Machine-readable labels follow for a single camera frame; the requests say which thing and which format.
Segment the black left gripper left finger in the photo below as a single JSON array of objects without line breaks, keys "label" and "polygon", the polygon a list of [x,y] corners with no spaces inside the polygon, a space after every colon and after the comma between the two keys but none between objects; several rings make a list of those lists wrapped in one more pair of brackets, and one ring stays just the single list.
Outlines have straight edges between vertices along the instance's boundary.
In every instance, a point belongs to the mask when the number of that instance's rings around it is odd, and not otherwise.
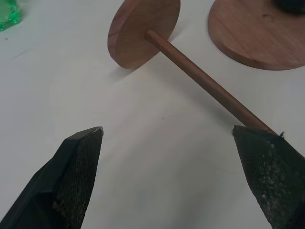
[{"label": "black left gripper left finger", "polygon": [[2,229],[79,229],[94,187],[103,128],[66,138],[30,179],[0,222]]}]

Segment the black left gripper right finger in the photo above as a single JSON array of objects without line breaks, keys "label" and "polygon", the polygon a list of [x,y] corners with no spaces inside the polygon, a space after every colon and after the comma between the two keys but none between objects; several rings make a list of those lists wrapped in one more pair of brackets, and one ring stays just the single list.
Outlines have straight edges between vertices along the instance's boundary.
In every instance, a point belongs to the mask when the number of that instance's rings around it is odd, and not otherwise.
[{"label": "black left gripper right finger", "polygon": [[250,190],[274,229],[305,227],[305,158],[283,137],[236,125],[238,154]]}]

